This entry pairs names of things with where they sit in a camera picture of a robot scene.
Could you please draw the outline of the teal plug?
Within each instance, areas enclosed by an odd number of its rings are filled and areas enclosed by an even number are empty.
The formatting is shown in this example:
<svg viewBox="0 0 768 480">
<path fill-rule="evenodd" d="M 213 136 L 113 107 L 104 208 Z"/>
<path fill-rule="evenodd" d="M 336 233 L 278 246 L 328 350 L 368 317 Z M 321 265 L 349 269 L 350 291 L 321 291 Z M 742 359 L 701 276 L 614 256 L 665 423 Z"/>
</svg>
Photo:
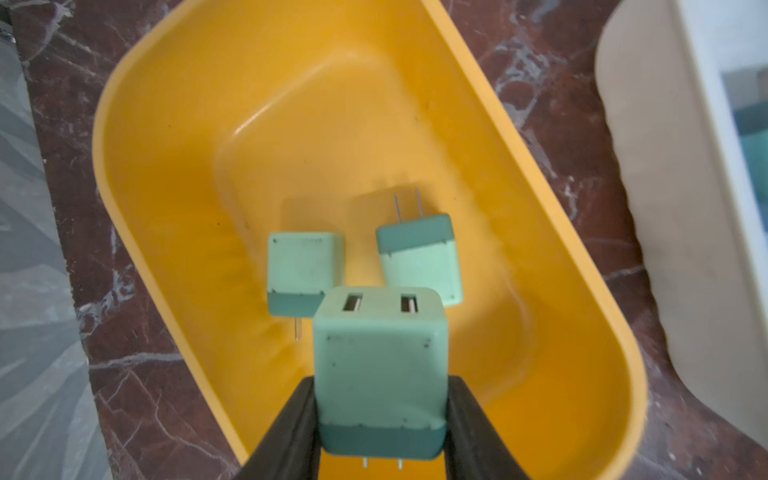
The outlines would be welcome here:
<svg viewBox="0 0 768 480">
<path fill-rule="evenodd" d="M 734 112 L 764 230 L 767 230 L 767 110 L 767 102 L 762 101 Z"/>
</svg>

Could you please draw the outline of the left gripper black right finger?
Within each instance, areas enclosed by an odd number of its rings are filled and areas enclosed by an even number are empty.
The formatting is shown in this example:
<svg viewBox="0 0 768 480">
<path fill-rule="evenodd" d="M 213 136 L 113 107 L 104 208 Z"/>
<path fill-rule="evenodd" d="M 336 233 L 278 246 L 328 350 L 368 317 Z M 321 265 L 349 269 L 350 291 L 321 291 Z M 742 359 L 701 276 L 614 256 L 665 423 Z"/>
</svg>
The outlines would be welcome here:
<svg viewBox="0 0 768 480">
<path fill-rule="evenodd" d="M 443 451 L 447 479 L 530 479 L 459 376 L 448 381 Z"/>
</svg>

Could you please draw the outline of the green plug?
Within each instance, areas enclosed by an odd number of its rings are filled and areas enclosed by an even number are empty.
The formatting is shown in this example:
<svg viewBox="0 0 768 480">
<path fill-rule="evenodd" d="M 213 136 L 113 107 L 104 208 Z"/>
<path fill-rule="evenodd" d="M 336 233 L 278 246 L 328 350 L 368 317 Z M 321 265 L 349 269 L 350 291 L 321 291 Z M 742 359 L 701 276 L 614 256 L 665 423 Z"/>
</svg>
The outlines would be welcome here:
<svg viewBox="0 0 768 480">
<path fill-rule="evenodd" d="M 344 283 L 344 237 L 333 232 L 275 232 L 268 239 L 267 305 L 291 318 L 295 338 L 315 316 L 326 293 Z"/>
<path fill-rule="evenodd" d="M 312 321 L 323 449 L 431 461 L 447 432 L 449 324 L 437 292 L 342 286 Z"/>
<path fill-rule="evenodd" d="M 432 289 L 443 305 L 464 301 L 456 236 L 449 214 L 425 203 L 421 192 L 394 198 L 396 221 L 376 229 L 385 284 Z"/>
</svg>

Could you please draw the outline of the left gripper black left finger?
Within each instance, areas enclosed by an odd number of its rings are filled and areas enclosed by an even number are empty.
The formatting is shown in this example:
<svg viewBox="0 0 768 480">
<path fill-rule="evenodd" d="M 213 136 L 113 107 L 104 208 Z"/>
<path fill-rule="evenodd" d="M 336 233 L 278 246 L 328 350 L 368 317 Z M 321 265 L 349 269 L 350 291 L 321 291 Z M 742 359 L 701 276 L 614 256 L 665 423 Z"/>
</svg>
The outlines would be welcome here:
<svg viewBox="0 0 768 480">
<path fill-rule="evenodd" d="M 234 479 L 315 480 L 320 457 L 314 377 L 308 376 L 299 382 Z"/>
</svg>

